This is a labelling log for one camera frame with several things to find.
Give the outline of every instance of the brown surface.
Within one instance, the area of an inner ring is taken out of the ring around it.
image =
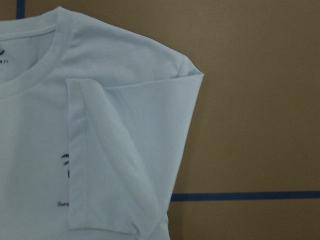
[[[57,6],[152,38],[205,74],[175,193],[320,190],[320,1],[27,0],[25,15]],[[173,202],[169,229],[172,240],[316,240],[319,203]]]

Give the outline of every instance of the blue line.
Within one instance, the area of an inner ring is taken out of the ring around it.
[[[26,1],[16,0],[16,19],[25,18]]]
[[[174,193],[171,202],[320,199],[320,191]]]

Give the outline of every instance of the white t-shirt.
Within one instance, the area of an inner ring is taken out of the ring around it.
[[[0,21],[0,240],[169,240],[203,76],[61,6]]]

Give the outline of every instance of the shirt front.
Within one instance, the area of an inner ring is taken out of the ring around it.
[[[0,21],[0,240],[169,240],[203,76],[61,6]]]

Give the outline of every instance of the folded sleeve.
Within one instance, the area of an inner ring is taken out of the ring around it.
[[[169,78],[115,86],[66,79],[70,229],[148,240],[167,218],[204,77],[178,59]]]

